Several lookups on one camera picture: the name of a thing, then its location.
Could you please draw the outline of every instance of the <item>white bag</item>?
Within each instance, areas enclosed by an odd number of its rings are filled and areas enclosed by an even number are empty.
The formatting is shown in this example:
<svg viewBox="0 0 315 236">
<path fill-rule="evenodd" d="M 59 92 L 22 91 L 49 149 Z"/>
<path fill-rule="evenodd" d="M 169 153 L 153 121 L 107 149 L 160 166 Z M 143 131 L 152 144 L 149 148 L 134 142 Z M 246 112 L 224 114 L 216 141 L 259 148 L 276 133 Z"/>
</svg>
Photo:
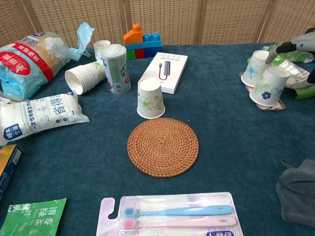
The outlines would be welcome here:
<svg viewBox="0 0 315 236">
<path fill-rule="evenodd" d="M 76 93 L 0 106 L 0 146 L 58 126 L 89 122 Z"/>
</svg>

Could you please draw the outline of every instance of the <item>round coaster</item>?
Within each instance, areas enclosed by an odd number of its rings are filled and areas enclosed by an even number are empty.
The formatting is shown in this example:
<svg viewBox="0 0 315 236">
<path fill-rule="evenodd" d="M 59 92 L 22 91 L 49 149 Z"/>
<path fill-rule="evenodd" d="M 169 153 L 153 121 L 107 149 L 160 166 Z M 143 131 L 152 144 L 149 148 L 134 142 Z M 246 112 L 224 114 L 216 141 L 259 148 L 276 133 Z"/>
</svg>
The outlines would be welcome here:
<svg viewBox="0 0 315 236">
<path fill-rule="evenodd" d="M 156 118 L 138 125 L 128 138 L 127 150 L 132 163 L 154 177 L 173 177 L 195 162 L 198 139 L 185 123 Z"/>
</svg>

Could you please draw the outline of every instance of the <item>table surface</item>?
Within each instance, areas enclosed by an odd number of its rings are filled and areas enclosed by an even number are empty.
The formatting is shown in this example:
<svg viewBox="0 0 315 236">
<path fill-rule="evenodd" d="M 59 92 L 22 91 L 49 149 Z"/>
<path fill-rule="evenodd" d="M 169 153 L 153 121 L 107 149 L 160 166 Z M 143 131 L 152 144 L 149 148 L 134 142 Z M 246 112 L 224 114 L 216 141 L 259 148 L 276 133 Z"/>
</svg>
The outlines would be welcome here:
<svg viewBox="0 0 315 236">
<path fill-rule="evenodd" d="M 244 235 L 315 235 L 315 229 L 281 218 L 276 182 L 282 159 L 298 166 L 313 159 L 315 98 L 295 100 L 284 89 L 283 111 L 262 111 L 249 98 L 239 73 L 255 50 L 270 44 L 163 46 L 188 55 L 174 95 L 163 94 L 163 117 L 188 124 L 199 140 L 199 154 L 185 173 L 154 178 L 130 161 L 126 145 L 145 119 L 136 111 L 137 81 L 151 58 L 128 62 L 131 90 L 109 91 L 105 81 L 79 96 L 90 122 L 42 131 L 11 144 L 24 151 L 0 202 L 0 225 L 12 204 L 67 198 L 57 235 L 95 235 L 101 200 L 122 196 L 230 192 Z M 94 60 L 82 56 L 63 67 L 32 99 L 66 93 L 64 72 Z M 299 64 L 311 70 L 314 64 Z"/>
</svg>

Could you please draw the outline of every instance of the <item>gray towel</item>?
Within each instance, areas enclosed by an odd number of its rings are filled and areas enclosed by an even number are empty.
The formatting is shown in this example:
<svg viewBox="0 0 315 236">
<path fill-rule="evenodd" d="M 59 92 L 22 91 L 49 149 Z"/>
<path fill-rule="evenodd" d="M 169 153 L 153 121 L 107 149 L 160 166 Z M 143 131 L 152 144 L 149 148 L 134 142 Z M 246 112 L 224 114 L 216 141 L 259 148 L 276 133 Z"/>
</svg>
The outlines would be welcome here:
<svg viewBox="0 0 315 236">
<path fill-rule="evenodd" d="M 276 185 L 283 220 L 315 227 L 315 161 L 305 159 L 295 168 L 283 160 L 283 165 L 288 169 Z"/>
</svg>

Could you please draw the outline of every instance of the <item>wicker backdrop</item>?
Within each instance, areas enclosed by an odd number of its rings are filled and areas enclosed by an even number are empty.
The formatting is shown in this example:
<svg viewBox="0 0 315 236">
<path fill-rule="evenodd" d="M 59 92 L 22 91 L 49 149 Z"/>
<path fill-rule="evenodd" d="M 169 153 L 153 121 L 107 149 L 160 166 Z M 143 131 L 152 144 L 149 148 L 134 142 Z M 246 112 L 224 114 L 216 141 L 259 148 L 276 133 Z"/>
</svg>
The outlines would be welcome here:
<svg viewBox="0 0 315 236">
<path fill-rule="evenodd" d="M 163 44 L 289 41 L 315 27 L 315 0 L 0 0 L 0 46 L 52 31 L 77 46 L 86 21 L 100 39 L 123 44 L 133 23 Z"/>
</svg>

